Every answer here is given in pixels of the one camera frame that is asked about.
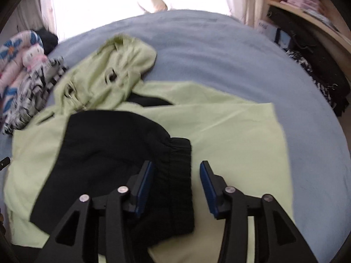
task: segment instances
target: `white plush toy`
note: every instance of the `white plush toy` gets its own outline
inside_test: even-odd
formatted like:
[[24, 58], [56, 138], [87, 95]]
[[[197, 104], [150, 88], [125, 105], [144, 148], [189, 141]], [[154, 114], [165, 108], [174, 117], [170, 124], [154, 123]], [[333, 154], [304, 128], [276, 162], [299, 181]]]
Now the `white plush toy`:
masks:
[[44, 49], [36, 43], [32, 45], [24, 54], [23, 54], [23, 65], [27, 68], [27, 71], [36, 70], [43, 62], [48, 60], [47, 56], [44, 54]]

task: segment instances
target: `blue bed sheet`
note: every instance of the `blue bed sheet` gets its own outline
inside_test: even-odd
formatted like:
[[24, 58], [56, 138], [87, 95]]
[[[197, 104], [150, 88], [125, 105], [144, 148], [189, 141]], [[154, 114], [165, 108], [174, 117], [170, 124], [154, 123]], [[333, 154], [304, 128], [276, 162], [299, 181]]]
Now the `blue bed sheet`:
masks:
[[[296, 225], [318, 261], [329, 262], [351, 230], [351, 161], [337, 118], [305, 71], [238, 21], [189, 10], [114, 22], [59, 44], [50, 56], [62, 55], [72, 67], [121, 32], [157, 50], [144, 80], [192, 80], [274, 103], [287, 137]], [[11, 142], [1, 136], [0, 158], [10, 154]]]

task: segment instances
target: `blue gripper pad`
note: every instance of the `blue gripper pad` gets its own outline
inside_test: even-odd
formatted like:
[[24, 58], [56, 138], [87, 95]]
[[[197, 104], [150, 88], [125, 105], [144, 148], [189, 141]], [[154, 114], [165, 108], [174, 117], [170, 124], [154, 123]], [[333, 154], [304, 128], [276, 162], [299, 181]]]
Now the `blue gripper pad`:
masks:
[[216, 193], [215, 189], [211, 183], [208, 172], [206, 171], [206, 167], [203, 162], [200, 164], [200, 179], [202, 183], [202, 187], [205, 192], [208, 208], [210, 209], [210, 213], [214, 215], [215, 218], [218, 217], [218, 207], [216, 201]]
[[147, 198], [149, 196], [150, 188], [151, 188], [151, 183], [153, 179], [153, 174], [154, 174], [155, 167], [152, 162], [149, 162], [146, 168], [146, 172], [143, 178], [143, 181], [141, 182], [140, 189], [138, 191], [138, 195], [136, 197], [136, 209], [135, 209], [135, 214], [139, 218], [146, 206]]

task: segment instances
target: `stuffed toy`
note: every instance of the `stuffed toy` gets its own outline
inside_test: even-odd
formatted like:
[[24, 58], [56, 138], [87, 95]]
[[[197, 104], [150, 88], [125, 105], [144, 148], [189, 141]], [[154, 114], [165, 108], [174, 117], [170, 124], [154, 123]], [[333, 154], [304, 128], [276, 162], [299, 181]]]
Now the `stuffed toy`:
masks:
[[24, 67], [27, 68], [27, 72], [30, 72], [48, 61], [48, 57], [44, 54], [44, 49], [36, 43], [23, 54], [22, 61]]

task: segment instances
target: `silver screw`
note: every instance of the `silver screw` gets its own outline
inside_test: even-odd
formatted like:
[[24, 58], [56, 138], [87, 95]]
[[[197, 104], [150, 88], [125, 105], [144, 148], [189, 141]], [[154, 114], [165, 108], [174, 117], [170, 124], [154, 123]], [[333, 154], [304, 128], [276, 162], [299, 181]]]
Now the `silver screw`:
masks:
[[87, 194], [81, 195], [79, 200], [84, 203], [89, 200], [89, 196]]
[[121, 186], [117, 189], [117, 191], [121, 194], [127, 193], [128, 192], [128, 187], [127, 186]]
[[224, 189], [227, 193], [234, 193], [236, 191], [236, 189], [233, 186], [227, 186]]
[[266, 202], [271, 202], [271, 201], [273, 201], [273, 196], [270, 195], [270, 194], [265, 194], [265, 195], [263, 196], [263, 199], [264, 199]]

